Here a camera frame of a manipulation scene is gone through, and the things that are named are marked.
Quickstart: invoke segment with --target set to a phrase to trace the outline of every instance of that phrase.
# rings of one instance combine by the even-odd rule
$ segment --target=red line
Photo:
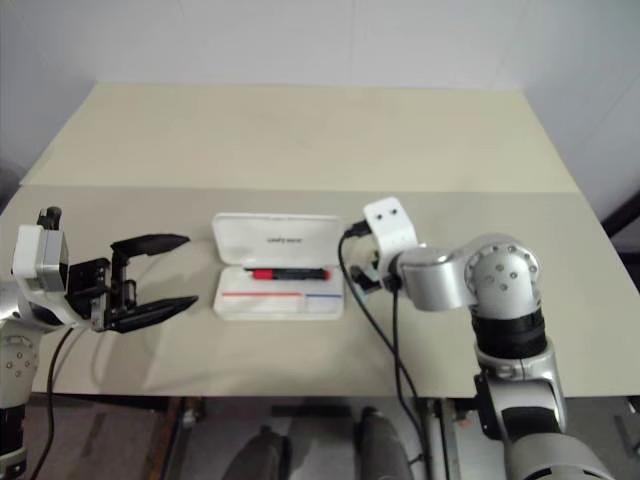
[[[223,297],[302,297],[299,292],[222,292]]]

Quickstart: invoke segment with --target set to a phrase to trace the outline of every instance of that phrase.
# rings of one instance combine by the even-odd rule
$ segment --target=white pen case
[[[224,320],[336,320],[344,311],[335,216],[219,213],[222,270],[213,310]],[[246,268],[322,268],[326,280],[256,280]]]

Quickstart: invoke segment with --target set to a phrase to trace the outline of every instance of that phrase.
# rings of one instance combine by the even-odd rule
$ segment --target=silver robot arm
[[[14,281],[0,283],[0,480],[22,476],[25,404],[38,367],[40,339],[63,328],[120,333],[154,325],[187,309],[197,296],[136,302],[126,279],[131,257],[156,255],[189,241],[170,234],[145,235],[111,245],[111,261],[69,265],[61,211],[50,207],[36,225],[22,225],[14,250]]]
[[[393,198],[365,207],[365,217],[383,286],[418,310],[470,309],[478,411],[485,435],[504,443],[507,477],[613,480],[586,445],[564,434],[565,400],[544,331],[533,253],[506,235],[481,236],[458,249],[418,246]]]

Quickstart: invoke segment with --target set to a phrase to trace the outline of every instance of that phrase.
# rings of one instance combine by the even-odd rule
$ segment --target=red pen
[[[248,268],[255,280],[329,280],[324,268]]]

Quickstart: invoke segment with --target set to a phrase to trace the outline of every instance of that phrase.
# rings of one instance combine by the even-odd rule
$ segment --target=beige table
[[[72,261],[118,239],[175,232],[194,241],[136,262],[142,300],[198,294],[188,312],[128,335],[83,333],[56,388],[75,393],[390,395],[388,352],[351,300],[335,322],[229,323],[211,312],[222,267],[221,211],[338,214],[396,194],[423,241],[510,233],[539,256],[548,332],[568,395],[640,392],[640,299],[519,93],[99,85],[0,218],[56,204]],[[370,248],[357,243],[350,259]],[[390,298],[372,311],[389,327]],[[401,307],[403,357],[420,394],[469,396],[468,314]],[[50,356],[59,337],[43,343]],[[36,379],[44,387],[44,372]]]

